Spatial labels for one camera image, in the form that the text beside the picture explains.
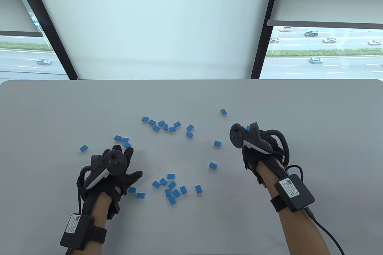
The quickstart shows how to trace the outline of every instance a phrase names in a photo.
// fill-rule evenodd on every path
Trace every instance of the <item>black car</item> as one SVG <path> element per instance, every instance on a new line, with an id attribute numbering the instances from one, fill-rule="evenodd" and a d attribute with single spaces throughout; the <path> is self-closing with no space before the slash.
<path id="1" fill-rule="evenodd" d="M 319 35 L 318 31 L 308 31 L 305 32 L 306 37 L 317 37 Z"/>

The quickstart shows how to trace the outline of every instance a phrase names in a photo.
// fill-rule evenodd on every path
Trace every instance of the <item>vr controller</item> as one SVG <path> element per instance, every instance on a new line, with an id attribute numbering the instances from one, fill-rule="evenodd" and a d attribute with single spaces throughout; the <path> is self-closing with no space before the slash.
<path id="1" fill-rule="evenodd" d="M 90 175 L 84 181 L 84 188 L 91 189 L 102 178 L 107 178 L 110 174 L 119 176 L 125 172 L 126 167 L 127 160 L 121 151 L 112 149 L 104 158 L 101 155 L 92 155 Z"/>

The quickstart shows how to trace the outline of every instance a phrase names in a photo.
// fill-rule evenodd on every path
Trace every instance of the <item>white car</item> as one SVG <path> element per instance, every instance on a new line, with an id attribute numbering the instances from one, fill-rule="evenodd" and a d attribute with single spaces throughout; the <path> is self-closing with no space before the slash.
<path id="1" fill-rule="evenodd" d="M 370 46 L 379 46 L 382 44 L 381 40 L 372 40 L 367 42 Z"/>
<path id="2" fill-rule="evenodd" d="M 336 43 L 336 39 L 335 38 L 326 38 L 326 39 L 323 39 L 323 43 Z"/>
<path id="3" fill-rule="evenodd" d="M 281 27 L 279 29 L 280 32 L 291 32 L 293 30 L 293 28 L 291 27 Z"/>

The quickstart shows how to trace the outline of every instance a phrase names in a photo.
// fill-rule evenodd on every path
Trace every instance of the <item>gray tabletop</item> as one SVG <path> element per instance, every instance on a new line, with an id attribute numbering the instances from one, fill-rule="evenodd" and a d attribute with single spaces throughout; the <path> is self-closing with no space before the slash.
<path id="1" fill-rule="evenodd" d="M 134 147 L 129 170 L 143 171 L 135 187 L 146 198 L 122 198 L 121 212 L 107 223 L 105 254 L 287 255 L 267 190 L 245 171 L 241 151 L 229 140 L 232 124 L 257 121 L 285 135 L 290 163 L 302 166 L 316 198 L 312 211 L 346 254 L 380 254 L 382 90 L 378 80 L 5 82 L 2 253 L 64 254 L 59 242 L 77 212 L 79 171 L 121 135 Z M 155 132 L 142 123 L 144 116 L 182 125 L 173 134 Z M 189 124 L 192 139 L 185 135 Z M 222 146 L 214 147 L 214 140 Z M 89 150 L 81 153 L 84 144 Z M 175 206 L 164 188 L 151 185 L 167 173 L 189 190 Z"/>

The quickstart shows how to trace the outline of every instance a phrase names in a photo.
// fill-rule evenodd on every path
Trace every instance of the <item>black cable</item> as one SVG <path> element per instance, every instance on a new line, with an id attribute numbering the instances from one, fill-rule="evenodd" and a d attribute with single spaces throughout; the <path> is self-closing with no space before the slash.
<path id="1" fill-rule="evenodd" d="M 323 230 L 323 231 L 324 231 L 324 232 L 331 238 L 332 241 L 334 241 L 336 247 L 338 247 L 338 249 L 339 249 L 339 251 L 341 252 L 341 254 L 342 254 L 342 255 L 345 255 L 344 252 L 343 252 L 343 249 L 342 249 L 342 247 L 339 245 L 338 241 L 334 238 L 333 235 L 331 235 L 330 232 L 328 232 L 328 231 L 326 230 L 326 228 L 324 228 L 322 225 L 320 225 L 320 223 L 315 219 L 315 216 L 314 216 L 314 214 L 312 213 L 312 211 L 310 210 L 310 208 L 305 207 L 305 211 L 306 211 L 307 215 L 312 219 L 312 221 L 314 221 L 314 223 L 315 223 L 316 225 L 318 225 L 318 227 L 319 227 L 320 229 L 322 229 L 322 230 Z"/>

